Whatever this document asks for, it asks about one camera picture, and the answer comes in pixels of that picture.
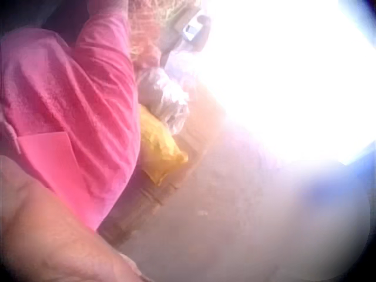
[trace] concrete floor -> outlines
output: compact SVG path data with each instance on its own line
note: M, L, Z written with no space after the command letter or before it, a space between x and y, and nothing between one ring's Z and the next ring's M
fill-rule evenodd
M256 243L274 160L230 122L179 190L120 250L156 282L268 281Z

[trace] pink fabric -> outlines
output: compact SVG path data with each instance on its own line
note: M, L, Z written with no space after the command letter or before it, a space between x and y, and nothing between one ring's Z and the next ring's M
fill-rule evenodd
M54 32L2 40L2 106L14 148L96 229L135 168L140 136L129 30L115 11L92 16L74 48Z

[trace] yellow plastic bag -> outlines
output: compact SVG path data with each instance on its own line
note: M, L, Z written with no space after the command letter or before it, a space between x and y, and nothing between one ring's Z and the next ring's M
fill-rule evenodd
M139 163L156 184L188 161L169 130L144 106L139 105L141 148Z

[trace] sunlight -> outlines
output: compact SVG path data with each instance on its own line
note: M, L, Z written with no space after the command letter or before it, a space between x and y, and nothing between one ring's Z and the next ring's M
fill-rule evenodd
M286 161L347 163L376 138L376 51L337 1L211 1L200 77Z

